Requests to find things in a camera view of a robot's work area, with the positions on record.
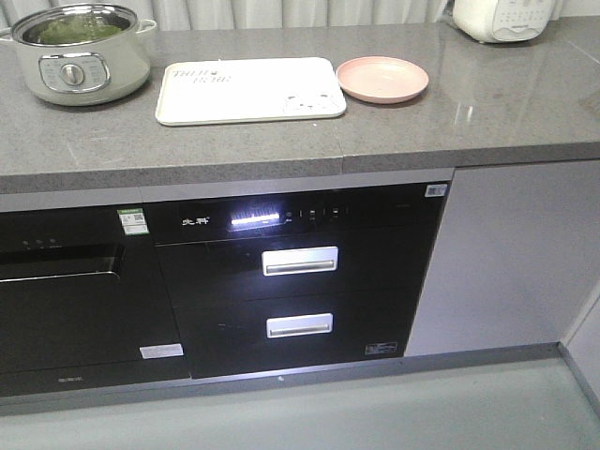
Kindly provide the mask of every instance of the white curtain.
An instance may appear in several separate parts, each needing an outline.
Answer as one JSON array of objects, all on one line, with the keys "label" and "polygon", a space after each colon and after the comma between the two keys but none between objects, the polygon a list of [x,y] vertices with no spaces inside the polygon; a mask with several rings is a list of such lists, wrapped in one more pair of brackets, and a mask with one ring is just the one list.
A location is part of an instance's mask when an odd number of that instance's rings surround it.
[{"label": "white curtain", "polygon": [[[0,26],[42,9],[82,1],[0,0]],[[105,1],[131,8],[141,19],[155,19],[162,30],[214,30],[435,22],[447,0]]]}]

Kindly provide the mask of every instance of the built-in oven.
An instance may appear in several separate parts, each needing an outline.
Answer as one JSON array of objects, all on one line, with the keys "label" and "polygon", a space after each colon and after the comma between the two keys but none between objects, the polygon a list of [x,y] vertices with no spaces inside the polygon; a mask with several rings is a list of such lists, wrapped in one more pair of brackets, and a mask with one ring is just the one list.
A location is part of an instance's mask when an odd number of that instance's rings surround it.
[{"label": "built-in oven", "polygon": [[147,204],[192,378],[402,356],[446,188]]},{"label": "built-in oven", "polygon": [[0,214],[0,395],[189,378],[139,205]]}]

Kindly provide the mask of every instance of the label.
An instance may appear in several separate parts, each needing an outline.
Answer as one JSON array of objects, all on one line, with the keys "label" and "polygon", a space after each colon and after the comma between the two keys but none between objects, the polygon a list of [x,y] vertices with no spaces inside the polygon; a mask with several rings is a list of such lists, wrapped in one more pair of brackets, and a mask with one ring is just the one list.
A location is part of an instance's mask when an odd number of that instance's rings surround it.
[{"label": "label", "polygon": [[397,342],[379,342],[377,344],[367,344],[367,346],[365,346],[365,355],[395,353],[397,351]]},{"label": "label", "polygon": [[425,189],[426,197],[443,197],[446,195],[446,190],[448,189],[448,185],[427,185],[427,189]]},{"label": "label", "polygon": [[146,219],[141,208],[117,210],[123,231],[127,236],[132,234],[149,234]]},{"label": "label", "polygon": [[153,345],[140,347],[143,359],[171,358],[172,356],[183,356],[184,348],[181,344]]}]

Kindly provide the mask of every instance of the oven handle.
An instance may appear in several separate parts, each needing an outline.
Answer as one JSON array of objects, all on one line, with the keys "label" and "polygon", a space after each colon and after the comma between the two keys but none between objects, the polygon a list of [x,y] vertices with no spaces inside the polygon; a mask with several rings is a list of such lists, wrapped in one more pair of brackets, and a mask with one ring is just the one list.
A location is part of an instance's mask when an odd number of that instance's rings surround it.
[{"label": "oven handle", "polygon": [[120,278],[120,244],[50,247],[0,253],[0,283],[110,275]]},{"label": "oven handle", "polygon": [[266,336],[270,339],[331,333],[333,328],[334,316],[329,312],[266,320]]},{"label": "oven handle", "polygon": [[271,250],[262,253],[262,274],[279,275],[329,272],[338,269],[338,248],[311,247]]}]

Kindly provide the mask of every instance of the floor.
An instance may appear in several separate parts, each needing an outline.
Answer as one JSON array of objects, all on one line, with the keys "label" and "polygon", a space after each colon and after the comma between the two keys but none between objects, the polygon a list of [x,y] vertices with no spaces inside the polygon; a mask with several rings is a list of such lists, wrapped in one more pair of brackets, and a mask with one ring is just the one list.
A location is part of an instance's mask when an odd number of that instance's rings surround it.
[{"label": "floor", "polygon": [[600,449],[600,419],[560,358],[19,415],[0,448]]}]

